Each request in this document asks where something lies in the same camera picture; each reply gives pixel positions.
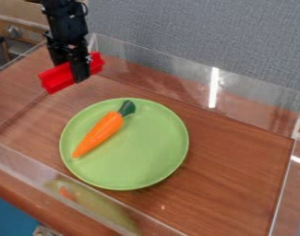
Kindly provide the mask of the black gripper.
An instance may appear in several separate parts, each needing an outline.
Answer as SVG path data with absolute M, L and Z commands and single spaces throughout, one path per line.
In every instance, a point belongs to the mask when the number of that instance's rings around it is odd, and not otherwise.
M 90 77 L 90 54 L 88 52 L 88 28 L 62 26 L 44 33 L 48 40 L 48 49 L 54 65 L 62 65 L 69 61 L 72 75 L 76 83 Z

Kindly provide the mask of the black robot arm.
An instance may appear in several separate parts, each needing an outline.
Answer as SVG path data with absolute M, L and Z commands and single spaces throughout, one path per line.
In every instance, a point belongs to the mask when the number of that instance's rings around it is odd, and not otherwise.
M 80 83 L 90 77 L 88 5 L 78 0 L 32 0 L 41 4 L 50 29 L 44 33 L 56 67 L 42 73 L 49 80 L 68 77 Z

